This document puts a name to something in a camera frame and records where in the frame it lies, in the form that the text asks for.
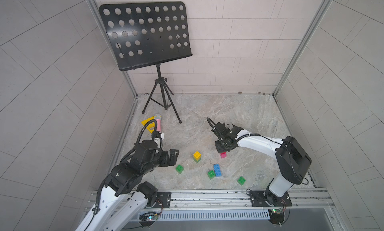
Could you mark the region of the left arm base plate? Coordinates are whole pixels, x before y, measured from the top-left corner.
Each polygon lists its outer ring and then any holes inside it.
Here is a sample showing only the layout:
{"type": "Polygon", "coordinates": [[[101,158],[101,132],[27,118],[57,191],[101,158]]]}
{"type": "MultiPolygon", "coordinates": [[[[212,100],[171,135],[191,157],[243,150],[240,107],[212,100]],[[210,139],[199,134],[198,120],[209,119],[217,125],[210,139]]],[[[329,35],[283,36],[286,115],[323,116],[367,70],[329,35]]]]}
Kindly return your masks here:
{"type": "Polygon", "coordinates": [[[151,196],[148,199],[146,208],[148,209],[161,209],[169,208],[171,203],[171,192],[157,192],[156,196],[151,196]]]}

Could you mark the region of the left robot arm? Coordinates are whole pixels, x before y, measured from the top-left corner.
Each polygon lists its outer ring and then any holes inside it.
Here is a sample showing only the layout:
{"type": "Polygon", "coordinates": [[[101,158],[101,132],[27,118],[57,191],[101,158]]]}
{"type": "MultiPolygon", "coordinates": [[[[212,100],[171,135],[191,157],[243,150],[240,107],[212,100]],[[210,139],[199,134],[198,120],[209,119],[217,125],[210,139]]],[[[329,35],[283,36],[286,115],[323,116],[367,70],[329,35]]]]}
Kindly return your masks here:
{"type": "Polygon", "coordinates": [[[180,151],[163,150],[161,131],[154,128],[149,140],[141,137],[121,161],[101,182],[95,204],[77,227],[78,231],[121,231],[145,207],[153,207],[159,200],[158,189],[143,176],[156,167],[173,167],[180,151]]]}

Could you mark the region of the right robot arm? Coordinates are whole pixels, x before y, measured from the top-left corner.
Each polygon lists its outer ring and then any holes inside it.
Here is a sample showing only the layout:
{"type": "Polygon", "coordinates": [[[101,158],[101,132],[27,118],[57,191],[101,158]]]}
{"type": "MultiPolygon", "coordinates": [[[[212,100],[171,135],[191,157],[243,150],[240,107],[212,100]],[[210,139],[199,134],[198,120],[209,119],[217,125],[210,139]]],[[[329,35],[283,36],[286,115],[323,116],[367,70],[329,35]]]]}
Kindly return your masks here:
{"type": "Polygon", "coordinates": [[[218,153],[226,153],[238,147],[252,149],[275,158],[280,173],[269,183],[260,200],[271,207],[289,207],[288,190],[301,185],[312,164],[312,159],[291,136],[285,139],[270,138],[249,132],[241,127],[229,129],[224,123],[215,123],[207,118],[212,132],[218,138],[215,146],[218,153]]]}

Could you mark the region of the pink lego brick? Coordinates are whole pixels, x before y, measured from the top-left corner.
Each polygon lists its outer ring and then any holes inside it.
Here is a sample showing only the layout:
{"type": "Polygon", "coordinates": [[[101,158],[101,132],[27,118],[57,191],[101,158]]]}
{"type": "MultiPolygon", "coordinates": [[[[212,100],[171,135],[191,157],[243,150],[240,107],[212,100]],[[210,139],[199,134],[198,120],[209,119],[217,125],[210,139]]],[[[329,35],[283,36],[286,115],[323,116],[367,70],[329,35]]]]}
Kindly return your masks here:
{"type": "Polygon", "coordinates": [[[227,156],[227,153],[226,152],[224,152],[224,153],[220,153],[220,157],[223,159],[223,158],[225,158],[227,156]]]}

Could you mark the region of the yellow lego brick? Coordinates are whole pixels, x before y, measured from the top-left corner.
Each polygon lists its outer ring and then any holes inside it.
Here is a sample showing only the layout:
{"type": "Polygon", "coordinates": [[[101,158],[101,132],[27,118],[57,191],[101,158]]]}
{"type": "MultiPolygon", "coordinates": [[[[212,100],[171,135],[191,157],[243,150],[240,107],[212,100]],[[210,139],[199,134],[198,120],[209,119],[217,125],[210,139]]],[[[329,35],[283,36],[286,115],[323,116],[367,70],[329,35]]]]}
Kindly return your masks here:
{"type": "Polygon", "coordinates": [[[194,160],[198,160],[198,159],[201,159],[202,155],[199,151],[196,151],[194,154],[193,154],[193,159],[194,160]]]}

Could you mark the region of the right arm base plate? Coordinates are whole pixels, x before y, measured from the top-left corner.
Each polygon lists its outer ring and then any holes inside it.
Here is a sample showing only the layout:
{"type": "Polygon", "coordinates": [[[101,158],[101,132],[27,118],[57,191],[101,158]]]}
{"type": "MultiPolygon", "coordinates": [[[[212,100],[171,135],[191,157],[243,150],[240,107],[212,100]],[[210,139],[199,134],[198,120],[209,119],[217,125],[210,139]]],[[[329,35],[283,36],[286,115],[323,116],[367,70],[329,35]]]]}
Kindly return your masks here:
{"type": "Polygon", "coordinates": [[[252,207],[291,207],[292,201],[288,192],[282,197],[277,197],[272,192],[261,190],[248,190],[247,195],[251,199],[252,207]]]}

